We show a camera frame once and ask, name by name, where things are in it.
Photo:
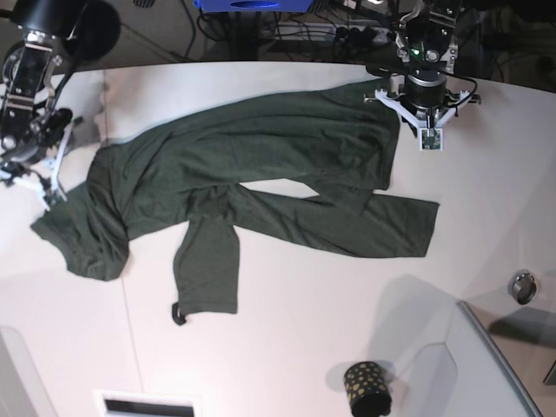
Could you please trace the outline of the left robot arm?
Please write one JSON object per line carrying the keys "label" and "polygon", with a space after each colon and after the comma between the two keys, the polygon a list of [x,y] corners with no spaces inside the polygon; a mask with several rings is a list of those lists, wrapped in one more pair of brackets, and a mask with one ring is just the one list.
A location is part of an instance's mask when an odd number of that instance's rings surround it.
{"label": "left robot arm", "polygon": [[478,84],[454,73],[455,35],[461,1],[417,1],[401,14],[392,8],[395,63],[368,63],[369,74],[387,79],[371,99],[394,110],[416,136],[433,139],[459,109],[480,103]]}

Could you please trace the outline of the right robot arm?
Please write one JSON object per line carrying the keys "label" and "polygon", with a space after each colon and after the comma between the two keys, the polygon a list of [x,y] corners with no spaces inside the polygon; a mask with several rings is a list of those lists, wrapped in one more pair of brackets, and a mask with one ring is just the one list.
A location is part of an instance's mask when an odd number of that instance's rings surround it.
{"label": "right robot arm", "polygon": [[72,113],[56,104],[72,70],[58,86],[63,64],[56,40],[71,40],[83,21],[86,1],[17,1],[4,14],[23,30],[1,66],[1,182],[32,190],[42,205],[66,198],[58,181],[72,133]]}

